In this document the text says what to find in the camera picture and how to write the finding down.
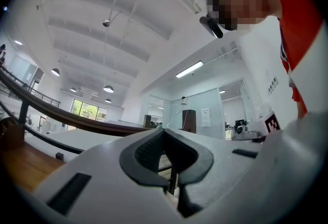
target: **window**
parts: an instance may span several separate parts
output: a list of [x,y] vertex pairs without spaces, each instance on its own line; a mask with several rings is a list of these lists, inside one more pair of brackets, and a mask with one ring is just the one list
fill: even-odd
[[[105,122],[107,109],[74,99],[71,113],[88,119]],[[67,130],[72,129],[75,129],[75,127],[68,126],[67,128]]]

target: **red shirt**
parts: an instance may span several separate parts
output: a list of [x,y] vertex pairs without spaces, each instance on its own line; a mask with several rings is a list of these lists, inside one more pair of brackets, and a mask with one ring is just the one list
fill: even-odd
[[[314,41],[323,17],[317,10],[313,0],[280,0],[282,17],[280,27],[283,46],[288,63],[283,65],[288,72],[293,71]],[[296,87],[293,87],[293,100],[301,102],[306,114],[306,107]]]

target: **wooden floor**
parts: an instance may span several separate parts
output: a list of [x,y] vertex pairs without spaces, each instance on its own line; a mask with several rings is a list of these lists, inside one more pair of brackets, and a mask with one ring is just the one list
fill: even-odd
[[29,192],[64,164],[26,142],[21,148],[3,152],[1,157],[14,183]]

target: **fluorescent light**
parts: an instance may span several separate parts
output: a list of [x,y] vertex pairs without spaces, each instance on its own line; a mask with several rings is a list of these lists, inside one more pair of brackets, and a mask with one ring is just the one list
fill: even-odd
[[111,86],[105,86],[104,90],[108,93],[114,93],[114,88]]
[[52,69],[51,72],[52,72],[54,75],[59,76],[59,70],[58,70],[58,68],[54,68],[54,69]]
[[192,71],[196,70],[197,68],[199,68],[203,65],[204,65],[203,62],[199,61],[199,62],[195,63],[193,66],[191,66],[191,67],[185,69],[184,71],[182,71],[181,73],[177,74],[176,77],[178,77],[178,78],[183,77],[184,75],[191,73]]

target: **ceiling light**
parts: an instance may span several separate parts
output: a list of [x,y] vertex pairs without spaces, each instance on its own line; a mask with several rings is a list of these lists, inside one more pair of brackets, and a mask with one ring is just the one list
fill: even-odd
[[114,88],[111,86],[105,86],[104,90],[108,93],[114,93]]
[[203,65],[204,65],[203,62],[199,61],[199,62],[195,63],[194,65],[192,65],[191,67],[185,69],[181,73],[177,74],[176,77],[178,77],[178,78],[183,77],[184,75],[191,73],[192,71],[196,70],[197,68],[199,68]]
[[52,69],[51,72],[56,76],[60,76],[58,68]]

